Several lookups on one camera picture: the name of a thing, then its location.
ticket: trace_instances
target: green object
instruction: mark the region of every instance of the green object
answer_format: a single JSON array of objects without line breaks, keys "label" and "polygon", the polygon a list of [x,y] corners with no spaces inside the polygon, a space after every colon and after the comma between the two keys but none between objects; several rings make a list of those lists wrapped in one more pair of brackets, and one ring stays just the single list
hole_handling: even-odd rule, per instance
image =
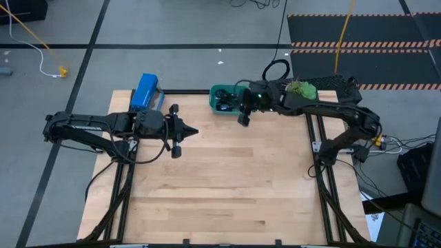
[{"label": "green object", "polygon": [[[236,93],[239,94],[239,92],[245,88],[247,88],[247,86],[237,85]],[[209,89],[209,106],[212,108],[213,113],[238,116],[240,114],[239,109],[233,109],[233,111],[218,111],[216,109],[216,103],[218,102],[218,100],[216,98],[215,92],[220,89],[224,89],[225,91],[227,91],[227,93],[232,94],[234,90],[234,85],[214,85],[211,89]]]},{"label": "green object", "polygon": [[317,88],[308,82],[293,81],[288,85],[288,92],[301,94],[309,100],[317,98]]}]

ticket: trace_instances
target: hazard tape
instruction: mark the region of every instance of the hazard tape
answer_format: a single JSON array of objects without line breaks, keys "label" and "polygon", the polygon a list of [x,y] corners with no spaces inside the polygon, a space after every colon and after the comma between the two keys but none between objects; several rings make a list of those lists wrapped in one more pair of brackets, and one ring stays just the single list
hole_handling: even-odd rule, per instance
[{"label": "hazard tape", "polygon": [[[345,17],[347,14],[288,14],[292,17]],[[410,17],[411,14],[351,14],[351,17]]]},{"label": "hazard tape", "polygon": [[441,12],[414,12],[414,13],[412,13],[413,16],[416,16],[418,14],[441,14]]},{"label": "hazard tape", "polygon": [[[291,51],[292,54],[295,53],[336,53],[337,50],[335,49],[294,49]],[[379,53],[428,53],[427,50],[423,50],[423,49],[402,49],[402,50],[398,50],[398,49],[370,49],[370,50],[366,50],[366,49],[343,49],[340,50],[340,53],[370,53],[370,54],[379,54]]]},{"label": "hazard tape", "polygon": [[430,40],[430,44],[429,44],[429,47],[430,48],[432,48],[432,47],[439,47],[439,46],[441,46],[441,39],[440,40]]},{"label": "hazard tape", "polygon": [[360,84],[360,90],[441,90],[440,83],[410,83],[410,84]]},{"label": "hazard tape", "polygon": [[[428,48],[441,45],[441,39],[430,41],[344,41],[342,48]],[[297,41],[291,44],[295,48],[337,48],[337,41]]]}]

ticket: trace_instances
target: floor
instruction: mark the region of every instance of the floor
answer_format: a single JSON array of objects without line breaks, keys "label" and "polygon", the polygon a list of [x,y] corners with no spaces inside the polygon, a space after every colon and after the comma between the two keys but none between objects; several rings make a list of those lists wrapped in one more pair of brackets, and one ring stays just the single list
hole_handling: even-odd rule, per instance
[{"label": "floor", "polygon": [[[282,5],[259,10],[252,3],[232,8],[228,0],[110,0],[96,44],[168,45],[94,49],[84,77],[80,74],[77,78],[105,1],[50,0],[46,20],[28,24],[49,44],[80,45],[77,49],[56,50],[70,65],[66,79],[39,73],[40,58],[35,50],[2,49],[2,44],[14,41],[8,35],[8,27],[0,26],[0,65],[14,70],[13,76],[0,77],[0,113],[4,116],[0,128],[5,141],[0,149],[0,197],[7,199],[0,204],[2,247],[16,245],[48,161],[51,144],[44,143],[41,135],[44,116],[65,109],[75,82],[81,87],[73,112],[105,114],[112,91],[136,87],[144,72],[158,75],[165,89],[208,89],[239,79],[259,79],[274,49],[252,44],[276,43],[283,11]],[[411,12],[441,11],[438,0],[406,2]],[[287,14],[344,14],[349,4],[350,0],[289,0]],[[403,11],[398,0],[358,0],[354,13]],[[16,38],[32,41],[20,26],[13,28]],[[221,45],[200,49],[198,44],[202,43]],[[281,43],[289,43],[286,20]],[[245,45],[227,49],[229,44]],[[288,52],[279,50],[278,58],[286,58]],[[43,69],[56,73],[59,64],[45,54]],[[275,78],[281,73],[282,68],[274,68],[269,75]],[[385,133],[413,138],[435,132],[441,115],[440,94],[424,90],[368,90],[362,92],[361,105],[380,115]],[[363,165],[367,175],[387,194],[406,191],[395,165],[396,157],[377,156]],[[60,150],[27,245],[75,241],[94,160],[93,154]],[[390,242],[384,237],[394,229],[393,225],[396,224],[384,222],[380,241]]]}]

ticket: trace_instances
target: orange cable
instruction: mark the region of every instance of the orange cable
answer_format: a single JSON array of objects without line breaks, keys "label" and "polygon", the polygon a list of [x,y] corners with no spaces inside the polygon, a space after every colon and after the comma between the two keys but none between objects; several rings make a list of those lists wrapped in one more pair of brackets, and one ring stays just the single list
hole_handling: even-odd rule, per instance
[{"label": "orange cable", "polygon": [[43,45],[48,51],[49,51],[49,53],[56,59],[56,60],[58,60],[61,64],[63,64],[66,68],[68,68],[68,65],[67,65],[67,63],[66,62],[64,62],[63,61],[63,59],[61,59],[61,58],[59,58],[50,48],[49,48],[49,46],[48,45],[46,45],[46,43],[44,43],[42,40],[40,40],[40,38],[36,35],[36,34],[34,34],[34,32],[33,31],[31,31],[24,23],[22,23],[21,21],[20,21],[20,19],[18,19],[14,14],[12,14],[11,12],[9,12],[9,10],[7,10],[5,7],[3,7],[1,4],[0,4],[0,8],[4,11],[4,12],[6,12],[6,13],[8,13],[12,18],[14,18],[14,20],[15,21],[17,21],[18,23],[20,23],[22,26],[23,26],[23,28],[24,29],[26,29],[26,31],[28,31],[39,43],[41,43],[41,45]]},{"label": "orange cable", "polygon": [[347,23],[349,22],[349,17],[351,16],[353,7],[356,4],[356,0],[352,0],[351,2],[351,7],[349,7],[349,13],[347,13],[347,17],[346,17],[346,21],[345,21],[345,25],[343,26],[343,30],[342,30],[342,34],[340,35],[340,40],[338,41],[338,45],[337,45],[337,54],[336,54],[336,66],[334,68],[334,73],[337,73],[337,68],[338,68],[338,56],[340,55],[340,48],[342,46],[342,40],[343,37],[345,35],[346,32],[346,27],[347,27]]}]

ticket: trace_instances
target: metal bracket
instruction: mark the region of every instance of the metal bracket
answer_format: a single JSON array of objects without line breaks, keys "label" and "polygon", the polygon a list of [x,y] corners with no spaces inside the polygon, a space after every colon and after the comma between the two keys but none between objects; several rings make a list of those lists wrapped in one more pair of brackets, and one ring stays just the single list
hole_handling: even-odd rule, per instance
[{"label": "metal bracket", "polygon": [[[314,141],[312,143],[312,150],[314,152],[319,152],[320,151],[320,146],[322,145],[321,141]],[[343,154],[352,154],[353,153],[353,148],[346,148],[346,149],[341,149],[340,151],[338,151],[338,153],[343,153]]]}]

